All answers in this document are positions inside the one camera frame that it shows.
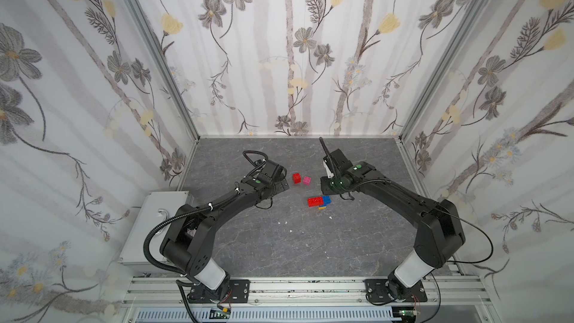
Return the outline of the long red lego brick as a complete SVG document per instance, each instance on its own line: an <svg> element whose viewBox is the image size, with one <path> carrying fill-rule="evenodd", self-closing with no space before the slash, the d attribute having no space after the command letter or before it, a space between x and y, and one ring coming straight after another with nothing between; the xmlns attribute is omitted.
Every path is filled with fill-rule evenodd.
<svg viewBox="0 0 574 323"><path fill-rule="evenodd" d="M307 199L309 207L322 206L324 204L323 197L311 197Z"/></svg>

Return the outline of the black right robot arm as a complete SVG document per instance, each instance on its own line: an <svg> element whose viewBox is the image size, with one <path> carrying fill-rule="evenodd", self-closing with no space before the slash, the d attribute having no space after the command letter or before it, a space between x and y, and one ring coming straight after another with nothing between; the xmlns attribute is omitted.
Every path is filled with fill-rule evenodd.
<svg viewBox="0 0 574 323"><path fill-rule="evenodd" d="M352 163L337 149L323 148L327 176L321 192L343 195L358 192L388 206L416 229L413 250L388 276L386 291L391 300L406 299L415 285L435 269L442 268L463 246L466 237L457 208L449 200L423 197L384 176L367 162Z"/></svg>

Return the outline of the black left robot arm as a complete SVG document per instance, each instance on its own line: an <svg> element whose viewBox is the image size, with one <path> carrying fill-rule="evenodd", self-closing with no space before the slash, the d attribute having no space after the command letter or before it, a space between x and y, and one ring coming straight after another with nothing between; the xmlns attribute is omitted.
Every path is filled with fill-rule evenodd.
<svg viewBox="0 0 574 323"><path fill-rule="evenodd" d="M286 169L261 160L230 192L203 206L185 204L154 227L144 241L144 255L153 266L199 283L210 299L222 301L230 294L230 275L212 258L218 230L245 209L286 190Z"/></svg>

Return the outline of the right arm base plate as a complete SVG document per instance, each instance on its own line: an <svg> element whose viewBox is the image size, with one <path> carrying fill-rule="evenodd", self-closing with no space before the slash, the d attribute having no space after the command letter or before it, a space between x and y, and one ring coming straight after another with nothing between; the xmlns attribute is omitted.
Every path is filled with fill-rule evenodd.
<svg viewBox="0 0 574 323"><path fill-rule="evenodd" d="M375 305L391 303L425 303L428 301L422 282L413 287L405 287L398 280L366 279L364 280L367 300Z"/></svg>

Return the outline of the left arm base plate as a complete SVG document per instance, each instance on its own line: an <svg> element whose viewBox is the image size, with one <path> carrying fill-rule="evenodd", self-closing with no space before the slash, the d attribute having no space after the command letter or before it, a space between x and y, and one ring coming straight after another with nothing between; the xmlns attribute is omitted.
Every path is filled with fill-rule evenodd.
<svg viewBox="0 0 574 323"><path fill-rule="evenodd" d="M186 297L190 304L246 304L250 287L251 281L246 279L224 281L217 290L211 290L204 284L192 284Z"/></svg>

